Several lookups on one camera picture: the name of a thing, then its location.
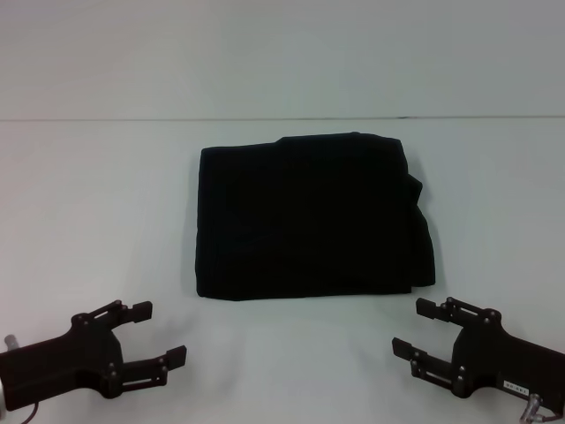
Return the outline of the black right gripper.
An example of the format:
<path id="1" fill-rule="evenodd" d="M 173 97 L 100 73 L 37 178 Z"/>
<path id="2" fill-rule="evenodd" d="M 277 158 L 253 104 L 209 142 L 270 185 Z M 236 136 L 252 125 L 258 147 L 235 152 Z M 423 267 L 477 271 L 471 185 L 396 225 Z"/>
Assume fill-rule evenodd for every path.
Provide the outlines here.
<path id="1" fill-rule="evenodd" d="M 462 328 L 451 363 L 397 337 L 393 354 L 410 363 L 411 375 L 451 391 L 460 398 L 482 388 L 496 388 L 527 398 L 564 397 L 564 354 L 510 335 L 501 314 L 451 297 L 440 304 L 416 300 L 418 315 Z"/>

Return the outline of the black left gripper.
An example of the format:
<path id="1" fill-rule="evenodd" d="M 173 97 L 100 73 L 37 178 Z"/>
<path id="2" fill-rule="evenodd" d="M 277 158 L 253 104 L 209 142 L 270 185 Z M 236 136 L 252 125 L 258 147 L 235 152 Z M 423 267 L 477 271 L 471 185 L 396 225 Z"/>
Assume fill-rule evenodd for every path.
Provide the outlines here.
<path id="1" fill-rule="evenodd" d="M 19 409 L 77 389 L 104 398 L 165 386 L 170 371 L 185 365 L 181 345 L 149 360 L 123 361 L 112 330 L 126 323 L 150 320 L 153 304 L 128 307 L 115 300 L 89 314 L 72 317 L 62 336 L 1 354 L 1 392 L 7 409 Z"/>

